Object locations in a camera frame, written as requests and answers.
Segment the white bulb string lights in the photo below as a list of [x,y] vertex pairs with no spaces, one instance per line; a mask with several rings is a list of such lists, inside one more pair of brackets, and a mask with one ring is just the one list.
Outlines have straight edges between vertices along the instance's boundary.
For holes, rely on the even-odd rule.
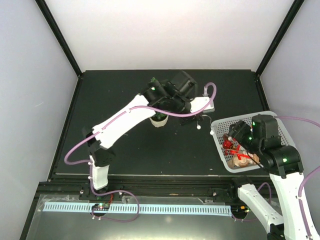
[[211,136],[214,136],[214,135],[215,135],[215,132],[214,132],[214,130],[212,129],[212,122],[213,122],[213,120],[212,120],[212,118],[211,118],[209,115],[207,115],[207,114],[202,114],[202,115],[199,116],[199,120],[196,121],[196,128],[197,128],[197,130],[200,130],[200,129],[202,128],[201,122],[202,122],[205,118],[207,118],[207,119],[209,120],[209,128],[210,128],[209,134],[210,134]]

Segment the small green christmas tree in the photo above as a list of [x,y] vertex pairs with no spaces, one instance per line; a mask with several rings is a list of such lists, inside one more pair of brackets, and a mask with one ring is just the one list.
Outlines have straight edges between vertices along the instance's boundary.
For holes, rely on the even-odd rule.
[[[164,106],[165,100],[169,95],[165,91],[163,85],[155,77],[151,78],[148,86],[149,106],[160,110]],[[150,117],[150,121],[154,127],[160,128],[166,125],[168,117],[167,114],[156,111],[155,114]]]

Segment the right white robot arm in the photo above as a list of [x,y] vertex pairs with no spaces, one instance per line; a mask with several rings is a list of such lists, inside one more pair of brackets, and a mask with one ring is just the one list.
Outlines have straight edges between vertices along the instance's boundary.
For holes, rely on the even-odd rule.
[[234,178],[228,198],[242,201],[264,227],[269,240],[318,240],[320,238],[309,210],[305,184],[317,170],[304,176],[302,158],[292,145],[283,145],[277,117],[258,114],[251,125],[243,120],[231,124],[228,136],[248,153],[257,155],[269,173],[279,200],[278,213],[258,192],[247,176]]

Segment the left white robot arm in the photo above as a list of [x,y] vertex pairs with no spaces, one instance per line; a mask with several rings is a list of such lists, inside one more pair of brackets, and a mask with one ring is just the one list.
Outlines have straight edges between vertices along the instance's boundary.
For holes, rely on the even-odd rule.
[[138,93],[124,108],[104,122],[94,126],[88,134],[87,145],[91,165],[92,185],[89,193],[97,200],[108,192],[108,173],[115,156],[112,147],[125,133],[146,119],[156,126],[164,126],[168,114],[183,115],[184,122],[196,118],[195,112],[208,102],[208,96],[198,96],[197,82],[185,71],[172,80],[159,81],[152,77],[146,88]]

